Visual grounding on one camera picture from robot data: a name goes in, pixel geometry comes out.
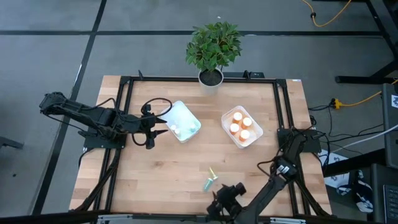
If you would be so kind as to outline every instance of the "orange cup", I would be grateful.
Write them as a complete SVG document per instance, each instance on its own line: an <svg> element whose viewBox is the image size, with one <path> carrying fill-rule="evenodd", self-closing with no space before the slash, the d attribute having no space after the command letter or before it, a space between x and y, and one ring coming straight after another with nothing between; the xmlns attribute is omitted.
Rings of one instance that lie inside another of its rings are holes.
<svg viewBox="0 0 398 224"><path fill-rule="evenodd" d="M239 140L244 142L248 140L249 137L250 137L250 132L248 130L242 130L241 134L239 135Z"/></svg>
<svg viewBox="0 0 398 224"><path fill-rule="evenodd" d="M243 118L243 116L240 112L235 112L232 122L235 124L239 124L239 122L241 122L242 118Z"/></svg>
<svg viewBox="0 0 398 224"><path fill-rule="evenodd" d="M244 118L242 122L242 128L247 129L252 123L253 121L250 118Z"/></svg>
<svg viewBox="0 0 398 224"><path fill-rule="evenodd" d="M229 127L229 131L232 135L235 135L239 131L239 125L232 123L231 126Z"/></svg>

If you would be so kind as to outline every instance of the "yellow cable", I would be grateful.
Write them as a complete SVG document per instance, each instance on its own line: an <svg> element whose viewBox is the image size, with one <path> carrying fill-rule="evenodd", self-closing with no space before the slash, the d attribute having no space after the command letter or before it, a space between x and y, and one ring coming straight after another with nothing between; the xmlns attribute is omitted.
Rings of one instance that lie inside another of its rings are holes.
<svg viewBox="0 0 398 224"><path fill-rule="evenodd" d="M310 5L310 3L308 3L306 0L301 0L301 1L303 1L305 4L307 4L307 5L310 7L311 12L314 13L313 7ZM346 8L347 8L348 5L351 3L351 1L352 1L352 0L349 0L349 1L347 2L347 4L340 10L340 12L338 12L338 14L334 16L334 18L332 18L331 20L329 20L329 22L327 22L327 23L325 23L325 24L322 24L322 25L318 25L317 22L315 21L315 16L312 16L312 22L313 22L314 25L317 26L317 27L324 27L324 26L328 25L329 23L331 23L331 22L333 22L335 19L337 19L337 17L340 16L340 14L341 14L344 10L346 10Z"/></svg>
<svg viewBox="0 0 398 224"><path fill-rule="evenodd" d="M395 81L392 82L391 84L395 84L395 83L397 83L397 82L398 82L398 80L395 80ZM379 94L381 94L381 91L379 91L379 92L375 93L374 95L369 96L369 97L366 98L365 100L361 100L361 101L359 101L359 102L357 102L357 103L352 103L352 104L348 104L348 105L342 103L342 104L340 104L340 106L356 106L356 105L360 105L361 103L364 103L364 102L370 100L371 98L373 98L373 97L375 97L375 96L377 96L377 95L379 95Z"/></svg>

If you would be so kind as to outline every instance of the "wooden table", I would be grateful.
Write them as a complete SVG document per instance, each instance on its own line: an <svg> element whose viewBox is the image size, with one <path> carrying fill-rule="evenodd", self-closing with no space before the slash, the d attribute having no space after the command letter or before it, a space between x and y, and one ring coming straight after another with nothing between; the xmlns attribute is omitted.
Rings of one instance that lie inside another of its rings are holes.
<svg viewBox="0 0 398 224"><path fill-rule="evenodd" d="M119 76L105 76L97 103L116 97ZM296 128L310 126L310 119L300 80L287 80L289 98ZM280 90L284 121L287 117ZM247 205L267 183L256 164L275 156L278 149L276 130L279 127L272 85L264 83L223 83L216 96L203 96L196 82L134 82L129 111L140 114L141 106L149 99L164 97L172 102L183 101L201 122L201 130L188 142L181 144L169 131L155 139L151 150L136 146L130 137L122 150L112 201L112 212L158 214L207 214L206 207L213 200L211 191L221 184L242 182L247 193L237 197ZM152 112L160 113L166 102L151 103ZM236 147L221 127L221 116L237 105L248 113L264 130L256 142L245 149ZM104 107L113 107L112 102ZM167 129L157 124L155 129ZM76 208L98 183L104 149L95 149L84 156L73 191L70 208ZM307 188L322 208L331 212L319 161L309 153L301 153ZM209 192L203 186L209 178L209 167L219 176ZM108 191L104 187L100 208ZM300 191L296 187L298 208L303 213ZM261 215L291 216L289 191L286 187L264 209Z"/></svg>

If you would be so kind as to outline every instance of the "plastic bin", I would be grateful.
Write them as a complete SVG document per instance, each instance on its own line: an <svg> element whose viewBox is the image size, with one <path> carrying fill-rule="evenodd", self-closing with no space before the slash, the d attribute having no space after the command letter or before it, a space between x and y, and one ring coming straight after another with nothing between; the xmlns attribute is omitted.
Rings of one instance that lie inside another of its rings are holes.
<svg viewBox="0 0 398 224"><path fill-rule="evenodd" d="M176 101L172 109L159 118L167 121L167 127L181 143L187 142L196 135L201 127L199 120L197 120L182 101ZM176 135L175 132L171 130L171 125L176 125L180 130L179 135Z"/></svg>
<svg viewBox="0 0 398 224"><path fill-rule="evenodd" d="M233 115L235 112L240 112L240 113L242 113L243 118L250 118L253 121L252 125L247 129L250 132L250 137L244 142L239 140L239 135L241 134L241 131L243 130L241 127L243 119L239 122L240 129L235 135L232 135L229 131L229 127L232 124ZM240 149L244 149L245 147L248 147L255 140L259 139L259 137L261 137L262 134L264 133L262 131L262 128L250 116L250 114L243 108L243 106L236 106L232 110L230 110L226 114L224 114L221 117L221 125L222 125L224 131L227 133L227 135L231 137L231 139L235 142L235 144Z"/></svg>

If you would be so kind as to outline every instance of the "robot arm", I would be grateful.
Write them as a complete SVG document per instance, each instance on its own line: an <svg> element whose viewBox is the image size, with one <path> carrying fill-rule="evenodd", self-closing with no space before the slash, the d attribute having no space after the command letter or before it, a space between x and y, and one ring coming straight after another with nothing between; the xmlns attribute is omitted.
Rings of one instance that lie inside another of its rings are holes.
<svg viewBox="0 0 398 224"><path fill-rule="evenodd" d="M146 145L147 149L152 149L155 146L154 138L167 130L150 130L156 123L166 123L166 121L149 111L150 104L144 104L141 108L142 116L138 118L131 114L122 114L117 108L90 107L69 100L59 92L46 94L40 104L40 112L46 116L64 115L96 131L96 133L79 131L78 133L85 138L95 135L112 141L128 133L142 133L146 135L147 140L143 144L139 144L135 142L133 137L134 142L140 146Z"/></svg>

